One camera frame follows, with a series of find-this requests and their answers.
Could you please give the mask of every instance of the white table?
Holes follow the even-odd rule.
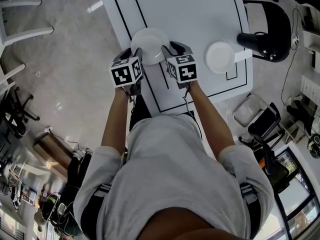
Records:
[[[237,35],[248,33],[249,25],[242,0],[102,0],[121,48],[130,47],[137,31],[146,27],[164,31],[170,41],[190,46],[199,66],[199,83],[214,102],[249,92],[253,87],[252,58],[240,61],[226,74],[215,74],[205,63],[207,48],[216,41],[225,41],[236,52]],[[142,96],[150,113],[174,115],[187,111],[185,90],[166,72],[163,61],[145,66]],[[194,109],[188,97],[189,108]]]

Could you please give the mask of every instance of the white plate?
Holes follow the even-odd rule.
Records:
[[[232,69],[235,63],[235,51],[226,42],[213,43],[206,52],[207,66],[217,74],[223,74]]]
[[[131,41],[132,54],[141,48],[142,63],[146,65],[154,65],[165,59],[161,51],[162,46],[170,47],[169,38],[162,30],[153,27],[141,29]]]

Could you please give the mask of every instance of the gray t-shirt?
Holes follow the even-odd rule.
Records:
[[[188,115],[142,120],[127,141],[124,166],[114,148],[95,150],[74,201],[80,225],[97,188],[112,185],[98,215],[97,240],[134,240],[156,212],[170,207],[188,209],[216,229],[249,238],[250,216],[241,183],[251,184],[258,193],[261,225],[273,208],[272,187],[252,150],[230,146],[219,154],[219,161],[213,160]]]

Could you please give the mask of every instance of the concrete floor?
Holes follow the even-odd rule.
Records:
[[[13,77],[21,93],[33,94],[28,108],[41,117],[31,121],[30,134],[52,126],[55,134],[95,149],[101,143],[109,109],[114,96],[108,65],[120,52],[117,39],[104,6],[92,10],[100,0],[42,0],[40,6],[4,9],[8,34],[49,27],[52,34],[16,42],[5,48],[1,62],[5,71],[21,63],[26,68]],[[280,0],[279,5],[292,22],[296,7],[293,0]],[[251,32],[265,25],[265,15],[255,7],[248,8]],[[302,37],[299,23],[298,33]],[[253,91],[267,103],[275,103],[282,119],[287,117],[281,92],[293,51],[281,63],[253,60]],[[299,93],[301,76],[311,68],[311,55],[300,45],[288,74],[283,100]],[[246,94],[216,103],[233,135],[246,131],[232,118],[232,111]]]

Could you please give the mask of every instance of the sleeve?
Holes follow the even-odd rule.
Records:
[[[90,198],[101,184],[111,184],[120,169],[121,159],[120,153],[110,146],[100,146],[94,151],[73,203],[74,217],[79,226]]]
[[[272,186],[253,151],[244,145],[229,146],[221,151],[218,162],[236,177],[239,184],[248,183],[255,189],[261,206],[262,226],[274,207],[275,197]]]

